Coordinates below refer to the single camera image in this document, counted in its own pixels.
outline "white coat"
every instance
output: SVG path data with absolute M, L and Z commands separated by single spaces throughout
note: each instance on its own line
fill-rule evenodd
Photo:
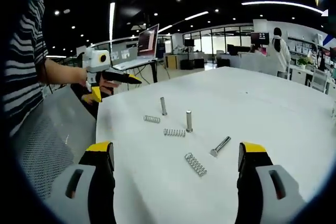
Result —
M 278 72 L 286 72 L 291 56 L 286 42 L 280 36 L 274 36 L 274 38 L 280 39 L 280 52 L 275 50 L 274 40 L 272 40 L 267 48 L 267 72 L 276 76 Z

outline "floor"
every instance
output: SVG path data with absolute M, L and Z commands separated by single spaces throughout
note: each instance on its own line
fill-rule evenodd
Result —
M 215 69 L 217 67 L 217 64 L 215 63 L 206 63 L 204 65 L 204 69 L 193 69 L 193 70 L 180 70 L 180 69 L 164 69 L 164 66 L 157 63 L 157 75 L 158 75 L 158 82 L 160 81 L 166 81 L 172 78 L 184 76 L 186 74 L 201 72 L 201 71 L 208 71 Z M 130 70 L 128 73 L 136 74 L 136 76 L 142 81 L 142 84 L 140 86 L 137 85 L 127 85 L 123 83 L 120 85 L 117 89 L 114 90 L 114 93 L 120 93 L 120 92 L 126 92 L 128 90 L 132 90 L 135 88 L 139 88 L 145 85 L 148 85 L 153 83 L 153 76 L 152 76 L 152 68 L 150 65 L 147 65 L 146 67 L 136 68 L 134 70 Z

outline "shelf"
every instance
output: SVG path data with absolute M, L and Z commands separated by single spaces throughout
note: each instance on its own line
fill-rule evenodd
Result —
M 289 50 L 289 52 L 291 52 L 291 53 L 293 53 L 293 54 L 296 54 L 296 55 L 302 55 L 302 56 L 307 56 L 307 55 L 305 55 L 305 54 L 303 54 L 303 53 L 301 53 L 301 52 L 296 52 L 296 51 L 293 51 L 293 50 Z
M 288 37 L 288 39 L 316 45 L 316 43 L 314 41 L 307 41 L 307 40 L 299 39 L 299 38 L 295 38 L 295 37 Z M 324 46 L 320 46 L 320 45 L 317 45 L 317 46 L 324 49 L 324 50 L 330 51 L 328 48 L 325 48 Z
M 296 40 L 296 41 L 301 41 L 301 42 L 305 42 L 305 43 L 309 43 L 309 44 L 314 44 L 315 45 L 314 41 L 307 41 L 307 40 L 299 39 L 299 38 L 295 38 L 295 37 L 288 37 L 288 39 Z

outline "striped shirt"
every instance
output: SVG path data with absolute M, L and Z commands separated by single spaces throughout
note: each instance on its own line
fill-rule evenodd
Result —
M 9 56 L 5 63 L 2 97 L 10 136 L 19 130 L 24 119 L 43 100 L 36 66 L 43 64 L 48 54 L 41 30 L 45 8 L 43 0 L 28 1 L 28 8 L 9 42 Z

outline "glass wall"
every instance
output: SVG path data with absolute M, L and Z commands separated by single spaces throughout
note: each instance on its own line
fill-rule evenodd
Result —
M 224 28 L 212 29 L 211 32 L 213 54 L 217 54 L 217 51 L 226 52 Z
M 254 31 L 253 26 L 241 26 L 240 37 L 243 47 L 249 47 L 251 45 L 251 32 Z
M 211 30 L 201 31 L 201 46 L 202 52 L 211 55 L 212 52 L 212 41 L 211 41 Z
M 194 52 L 201 52 L 202 51 L 202 45 L 201 45 L 201 34 L 200 32 L 192 33 L 191 39 L 194 40 Z
M 184 34 L 183 39 L 194 39 L 194 51 L 216 55 L 217 51 L 227 53 L 227 45 L 250 47 L 253 26 L 232 26 Z

